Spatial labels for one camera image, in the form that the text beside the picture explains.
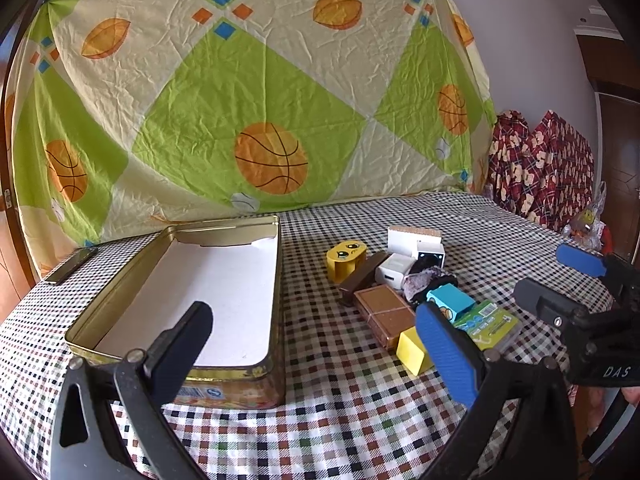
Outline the person right hand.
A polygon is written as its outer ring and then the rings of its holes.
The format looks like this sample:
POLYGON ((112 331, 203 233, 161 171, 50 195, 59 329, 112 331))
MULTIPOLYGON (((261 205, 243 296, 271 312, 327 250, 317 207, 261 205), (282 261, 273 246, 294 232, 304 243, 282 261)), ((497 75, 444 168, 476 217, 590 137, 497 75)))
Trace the person right hand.
POLYGON ((640 387, 623 388, 622 393, 628 403, 634 406, 640 403, 640 387))

